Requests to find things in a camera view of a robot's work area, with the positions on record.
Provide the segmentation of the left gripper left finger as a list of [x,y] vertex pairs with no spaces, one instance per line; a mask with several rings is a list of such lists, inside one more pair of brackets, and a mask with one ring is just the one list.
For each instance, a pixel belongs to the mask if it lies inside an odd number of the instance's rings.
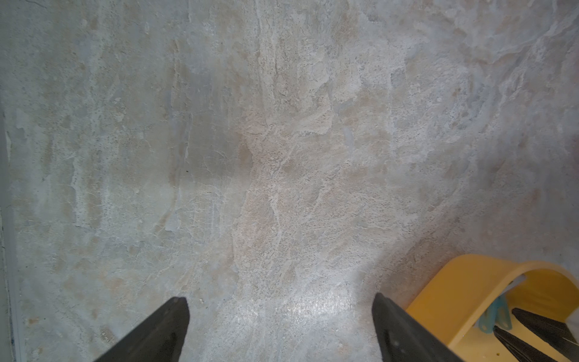
[[189,322],[187,299],[172,297],[96,361],[178,361]]

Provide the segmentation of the yellow plastic storage box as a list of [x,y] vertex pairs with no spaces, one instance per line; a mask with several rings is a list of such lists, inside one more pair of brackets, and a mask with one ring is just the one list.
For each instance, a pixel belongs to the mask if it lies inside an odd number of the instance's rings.
[[514,361],[492,333],[476,325],[500,296],[510,309],[564,322],[578,308],[578,282],[552,263],[469,254],[444,265],[407,313],[464,361]]

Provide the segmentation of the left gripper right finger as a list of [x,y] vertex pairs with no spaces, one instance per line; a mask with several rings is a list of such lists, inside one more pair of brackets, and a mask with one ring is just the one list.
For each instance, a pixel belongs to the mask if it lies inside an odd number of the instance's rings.
[[372,319],[383,361],[460,361],[393,300],[377,293]]

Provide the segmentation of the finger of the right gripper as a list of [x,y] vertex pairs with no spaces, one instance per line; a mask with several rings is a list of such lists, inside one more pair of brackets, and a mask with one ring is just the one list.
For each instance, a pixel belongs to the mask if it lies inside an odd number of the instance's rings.
[[512,314],[524,327],[560,354],[570,361],[578,361],[578,342],[565,323],[519,308],[513,309]]
[[501,329],[498,326],[493,327],[493,334],[496,339],[520,362],[556,362],[542,351],[529,345],[513,334]]

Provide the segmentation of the teal clothespin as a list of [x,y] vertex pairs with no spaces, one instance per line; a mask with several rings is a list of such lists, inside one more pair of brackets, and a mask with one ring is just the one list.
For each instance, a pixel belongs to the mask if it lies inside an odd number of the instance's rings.
[[475,326],[485,334],[493,333],[495,327],[512,330],[511,314],[505,295],[495,299],[479,317]]

